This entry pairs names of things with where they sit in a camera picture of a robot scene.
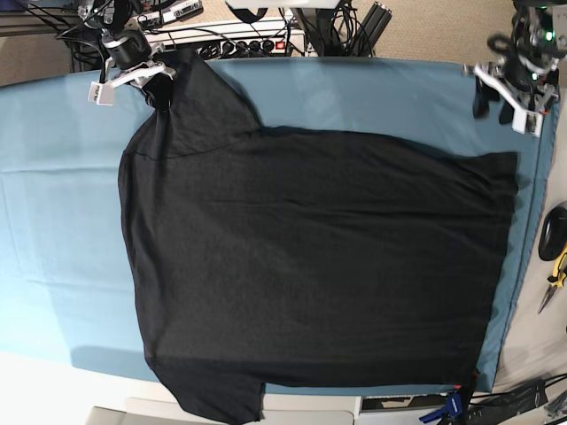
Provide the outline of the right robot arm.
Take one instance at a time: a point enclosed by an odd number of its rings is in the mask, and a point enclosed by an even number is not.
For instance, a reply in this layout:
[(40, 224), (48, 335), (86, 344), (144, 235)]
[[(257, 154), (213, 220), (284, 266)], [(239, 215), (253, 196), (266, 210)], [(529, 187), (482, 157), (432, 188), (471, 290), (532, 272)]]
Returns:
[(81, 1), (78, 8), (82, 24), (100, 33), (105, 49), (103, 68), (89, 87), (88, 100), (112, 106), (115, 90), (129, 85), (144, 95), (157, 111), (171, 105), (176, 70), (157, 56), (165, 52), (161, 42), (151, 43), (132, 18), (144, 12), (140, 1)]

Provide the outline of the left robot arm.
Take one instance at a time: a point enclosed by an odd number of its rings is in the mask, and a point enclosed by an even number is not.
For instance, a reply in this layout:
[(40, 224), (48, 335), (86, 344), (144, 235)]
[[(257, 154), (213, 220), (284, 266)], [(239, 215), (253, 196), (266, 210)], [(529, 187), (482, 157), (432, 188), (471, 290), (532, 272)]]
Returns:
[(487, 39), (494, 62), (463, 66), (475, 78), (476, 120), (501, 104), (499, 122), (520, 134), (540, 136), (543, 119), (560, 101), (559, 63), (566, 59), (566, 3), (515, 1), (509, 35)]

